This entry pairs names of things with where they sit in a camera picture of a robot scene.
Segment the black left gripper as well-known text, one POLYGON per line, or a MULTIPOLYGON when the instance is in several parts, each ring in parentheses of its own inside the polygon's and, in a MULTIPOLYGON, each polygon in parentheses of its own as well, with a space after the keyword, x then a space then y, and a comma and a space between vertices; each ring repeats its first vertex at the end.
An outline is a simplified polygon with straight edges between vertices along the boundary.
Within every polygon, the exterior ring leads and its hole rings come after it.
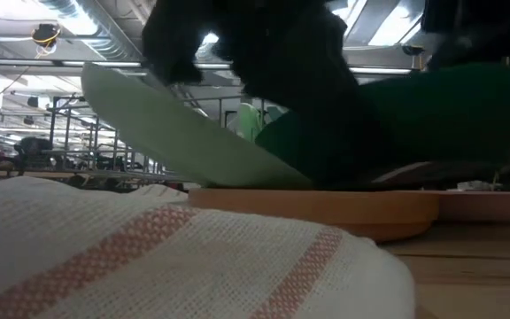
MULTIPOLYGON (((143 55, 163 84, 198 83, 198 34, 252 21, 286 22, 307 9, 347 7, 348 0, 157 0, 142 33, 143 55)), ((357 81, 342 54, 345 30, 297 26, 272 35, 261 27, 232 27, 221 32, 219 56, 231 62, 243 92, 252 97, 296 111, 332 109, 357 101, 357 81)))

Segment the dark green plate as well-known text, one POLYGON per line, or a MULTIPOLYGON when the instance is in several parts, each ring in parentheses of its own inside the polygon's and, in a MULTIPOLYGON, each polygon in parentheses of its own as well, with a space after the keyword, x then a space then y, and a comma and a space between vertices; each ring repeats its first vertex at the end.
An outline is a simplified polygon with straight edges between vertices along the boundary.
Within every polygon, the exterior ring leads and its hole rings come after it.
POLYGON ((480 63, 359 86, 365 115, 350 99, 319 117, 289 111, 256 145, 319 190, 384 186, 381 176, 422 162, 510 167, 510 65, 480 63))
POLYGON ((288 110, 277 105, 267 106, 264 111, 263 123, 264 125, 268 125, 273 121, 278 120, 282 117, 288 110))

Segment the light green plate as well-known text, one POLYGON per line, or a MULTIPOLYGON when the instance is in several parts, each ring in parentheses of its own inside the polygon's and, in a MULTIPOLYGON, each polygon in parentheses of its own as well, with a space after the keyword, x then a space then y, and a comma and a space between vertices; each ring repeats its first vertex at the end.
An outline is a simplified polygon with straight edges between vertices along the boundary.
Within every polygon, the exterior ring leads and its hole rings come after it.
POLYGON ((205 187, 307 190, 311 180, 272 153, 194 111, 169 89, 154 89, 110 68, 87 63, 85 99, 121 140, 205 187))
POLYGON ((236 116, 236 133, 254 142, 263 127, 259 111, 252 105, 241 103, 238 106, 236 116))

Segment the brown divided plate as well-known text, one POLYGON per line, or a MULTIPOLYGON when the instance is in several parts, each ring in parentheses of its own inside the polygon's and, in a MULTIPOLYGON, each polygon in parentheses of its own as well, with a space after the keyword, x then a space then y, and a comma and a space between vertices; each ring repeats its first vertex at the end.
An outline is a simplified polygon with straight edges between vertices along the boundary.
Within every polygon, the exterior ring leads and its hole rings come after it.
POLYGON ((423 191, 263 191, 196 189, 195 207, 297 219, 335 226, 355 236, 389 242, 426 232, 439 198, 423 191))

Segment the pink plate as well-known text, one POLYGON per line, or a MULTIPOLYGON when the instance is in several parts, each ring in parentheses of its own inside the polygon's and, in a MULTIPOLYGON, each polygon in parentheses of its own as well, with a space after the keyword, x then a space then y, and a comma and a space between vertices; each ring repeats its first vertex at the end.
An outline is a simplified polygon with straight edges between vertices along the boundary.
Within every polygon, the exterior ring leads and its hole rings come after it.
POLYGON ((508 191, 442 191, 438 196, 440 221, 510 221, 508 191))

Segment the white red-striped towel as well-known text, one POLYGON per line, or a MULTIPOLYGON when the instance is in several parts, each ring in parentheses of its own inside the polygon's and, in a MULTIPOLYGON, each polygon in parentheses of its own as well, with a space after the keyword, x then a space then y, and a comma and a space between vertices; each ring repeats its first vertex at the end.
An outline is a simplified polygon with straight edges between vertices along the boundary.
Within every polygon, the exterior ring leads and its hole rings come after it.
POLYGON ((414 319, 407 266, 312 222, 0 180, 0 319, 414 319))

